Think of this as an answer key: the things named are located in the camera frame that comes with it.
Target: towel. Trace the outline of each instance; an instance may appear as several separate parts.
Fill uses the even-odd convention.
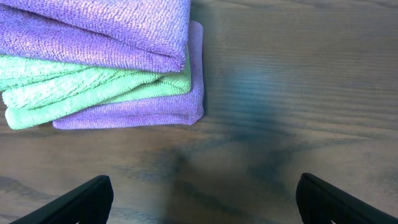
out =
[[[53,126],[58,129],[97,129],[195,123],[203,116],[202,26],[191,22],[189,36],[191,92],[93,106],[55,120]]]
[[[195,24],[196,22],[191,22],[190,27],[195,26]],[[166,95],[186,93],[190,90],[190,70],[190,66],[186,66],[184,72],[182,72],[183,75],[180,75],[179,77],[178,75],[164,75],[162,73],[142,72],[145,73],[145,75],[141,75],[141,79],[139,82],[135,77],[136,74],[126,74],[119,76],[118,74],[120,74],[121,72],[110,73],[110,75],[106,73],[106,78],[98,78],[100,84],[98,84],[97,80],[90,79],[91,82],[95,82],[98,85],[93,85],[89,88],[84,88],[83,90],[79,89],[81,91],[78,92],[76,92],[75,89],[79,88],[77,87],[79,85],[84,85],[85,81],[83,79],[81,79],[80,81],[76,81],[79,79],[73,79],[73,84],[68,84],[68,86],[66,87],[59,87],[62,85],[62,82],[54,81],[58,78],[48,80],[43,83],[34,83],[31,85],[37,87],[35,88],[36,91],[40,91],[41,85],[45,85],[47,82],[50,82],[49,85],[52,88],[67,89],[70,90],[70,92],[65,93],[60,91],[59,94],[57,94],[58,101],[46,106],[41,106],[41,104],[46,104],[46,98],[40,98],[40,100],[37,100],[36,105],[29,104],[28,100],[22,101],[24,103],[28,102],[25,104],[28,106],[24,105],[23,107],[18,108],[19,106],[21,106],[19,105],[16,108],[8,108],[6,110],[7,123],[12,129],[24,129],[38,124],[43,124],[55,119],[59,119],[66,115],[70,115],[87,107],[94,106],[100,103],[120,102],[126,100],[141,99],[143,97],[164,96],[165,93],[167,93]],[[63,80],[67,82],[67,77],[68,75],[59,78],[63,78]],[[34,91],[30,91],[30,87],[27,88],[28,86],[30,85],[23,86],[21,90],[29,90],[29,92],[15,92],[18,91],[18,89],[20,88],[12,88],[5,91],[3,93],[4,102],[7,105],[12,105],[13,101],[8,100],[9,98],[18,98],[21,95],[29,96],[29,94],[33,93]],[[53,94],[49,94],[47,96],[51,98],[54,97]]]
[[[184,94],[190,90],[189,58],[185,70],[180,73],[153,73],[8,55],[0,57],[0,90],[6,89],[2,96],[8,108],[40,108],[84,91],[92,91],[95,96],[98,91],[112,91],[101,90],[101,86],[116,78],[124,78],[136,88],[103,103]]]
[[[0,54],[179,72],[190,0],[0,0]]]

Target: microfiber cloth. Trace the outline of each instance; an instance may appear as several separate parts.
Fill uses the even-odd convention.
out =
[[[125,128],[160,124],[193,124],[203,116],[203,28],[190,26],[191,92],[143,100],[93,106],[53,121],[58,129]]]
[[[191,22],[190,26],[193,27],[195,24],[196,22]],[[129,74],[128,72],[114,71],[102,72],[100,75],[94,73],[96,78],[88,76],[86,80],[84,78],[73,77],[70,81],[68,80],[70,75],[64,75],[42,83],[11,88],[3,93],[5,104],[12,107],[6,110],[6,119],[10,128],[24,129],[101,103],[187,93],[190,90],[190,72],[189,61],[187,60],[185,70],[179,73],[179,75],[141,72],[142,74],[137,76],[137,73]],[[57,79],[59,78],[62,78],[68,84],[64,85],[62,82],[58,82]],[[95,85],[87,86],[86,83],[88,80],[90,83],[95,83]],[[47,90],[51,91],[51,88],[48,88],[48,86],[57,90],[67,90],[68,92],[57,91],[56,95],[46,95],[51,99],[55,98],[58,100],[49,105],[46,105],[48,103],[47,98],[43,98],[40,95],[38,95],[38,100],[35,101],[34,105],[30,104],[29,100],[22,100],[20,101],[21,104],[15,104],[15,101],[9,100],[19,99],[21,96],[23,96],[22,99],[28,99],[26,96],[34,94],[35,91],[41,91],[45,95]]]
[[[135,85],[136,89],[103,103],[187,93],[190,90],[189,58],[185,70],[180,73],[153,73],[8,55],[0,57],[0,90],[6,90],[2,97],[11,109],[40,108],[84,91],[93,92],[91,97],[95,97],[98,91],[114,91],[110,88],[102,89],[102,86],[116,78],[125,79],[131,86]]]
[[[0,54],[179,72],[190,0],[0,0]]]

